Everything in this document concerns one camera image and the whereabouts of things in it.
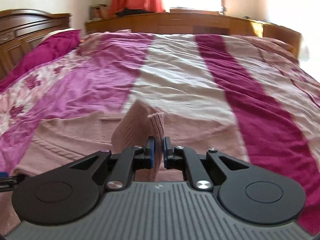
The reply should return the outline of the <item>pink cable-knit cardigan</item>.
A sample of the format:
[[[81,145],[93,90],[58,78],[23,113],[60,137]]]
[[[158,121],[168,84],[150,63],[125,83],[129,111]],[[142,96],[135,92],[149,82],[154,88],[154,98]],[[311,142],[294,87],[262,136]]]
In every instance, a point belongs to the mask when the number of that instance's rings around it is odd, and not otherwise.
[[[144,145],[149,136],[204,153],[210,147],[248,160],[242,135],[230,108],[217,107],[208,117],[187,117],[137,100],[127,113],[93,112],[71,119],[40,121],[13,175],[36,176],[97,151],[121,152]]]

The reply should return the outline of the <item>dark clothes on cabinet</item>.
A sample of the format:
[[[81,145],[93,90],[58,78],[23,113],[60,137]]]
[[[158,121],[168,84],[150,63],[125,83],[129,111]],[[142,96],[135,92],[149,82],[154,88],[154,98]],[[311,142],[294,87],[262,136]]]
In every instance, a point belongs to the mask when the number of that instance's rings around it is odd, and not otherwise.
[[[128,9],[124,8],[122,11],[116,12],[117,17],[124,17],[129,15],[139,15],[139,14],[148,14],[152,13],[151,11],[146,11],[143,9]]]

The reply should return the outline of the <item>pink magenta striped bedspread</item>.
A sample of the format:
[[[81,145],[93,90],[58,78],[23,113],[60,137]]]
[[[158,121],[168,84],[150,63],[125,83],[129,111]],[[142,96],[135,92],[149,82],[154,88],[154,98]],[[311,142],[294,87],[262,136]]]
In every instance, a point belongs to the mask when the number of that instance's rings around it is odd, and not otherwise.
[[[137,100],[187,117],[230,108],[246,161],[299,182],[299,223],[319,233],[319,83],[297,61],[234,36],[86,36],[1,92],[1,171],[13,175],[40,121],[125,114]]]

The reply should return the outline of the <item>magenta pillow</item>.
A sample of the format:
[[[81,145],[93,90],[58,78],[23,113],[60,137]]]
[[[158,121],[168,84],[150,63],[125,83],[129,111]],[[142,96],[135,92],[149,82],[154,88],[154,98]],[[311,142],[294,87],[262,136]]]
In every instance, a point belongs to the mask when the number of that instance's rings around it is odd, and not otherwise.
[[[80,29],[67,28],[50,32],[42,38],[38,46],[21,59],[6,78],[1,80],[1,92],[32,69],[70,53],[80,44],[80,40]]]

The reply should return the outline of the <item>pink knit garment far corner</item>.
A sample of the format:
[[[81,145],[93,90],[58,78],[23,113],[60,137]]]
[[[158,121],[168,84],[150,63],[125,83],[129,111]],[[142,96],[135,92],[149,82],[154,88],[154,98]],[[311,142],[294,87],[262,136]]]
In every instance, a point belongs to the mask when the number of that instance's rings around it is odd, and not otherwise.
[[[291,61],[297,60],[297,58],[293,54],[294,52],[293,46],[281,40],[270,38],[270,37],[243,36],[243,35],[234,35],[234,37],[245,40],[262,50],[278,54],[288,60],[291,60]]]

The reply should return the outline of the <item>dark wooden headboard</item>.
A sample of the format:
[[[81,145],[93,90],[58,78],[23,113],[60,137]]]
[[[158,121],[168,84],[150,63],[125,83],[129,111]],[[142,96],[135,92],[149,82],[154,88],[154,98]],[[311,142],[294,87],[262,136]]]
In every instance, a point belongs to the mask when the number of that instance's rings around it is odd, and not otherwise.
[[[70,27],[69,13],[50,14],[34,9],[1,11],[1,79],[48,33]]]

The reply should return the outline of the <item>stack of books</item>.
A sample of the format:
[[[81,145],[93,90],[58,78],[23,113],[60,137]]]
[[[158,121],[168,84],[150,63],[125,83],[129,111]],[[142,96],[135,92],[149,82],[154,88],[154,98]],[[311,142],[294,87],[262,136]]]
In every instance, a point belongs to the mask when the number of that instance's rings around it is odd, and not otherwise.
[[[89,19],[107,19],[108,18],[108,6],[105,4],[92,5],[89,8]]]

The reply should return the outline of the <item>wooden window cabinet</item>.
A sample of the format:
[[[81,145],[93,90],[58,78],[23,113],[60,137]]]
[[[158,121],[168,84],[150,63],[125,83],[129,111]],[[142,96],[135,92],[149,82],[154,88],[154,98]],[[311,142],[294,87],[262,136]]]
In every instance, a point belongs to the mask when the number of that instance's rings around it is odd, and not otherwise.
[[[267,37],[289,45],[289,51],[299,55],[302,35],[276,24],[199,12],[164,12],[127,15],[85,23],[88,33],[115,32],[130,29],[134,33],[154,34],[221,34]]]

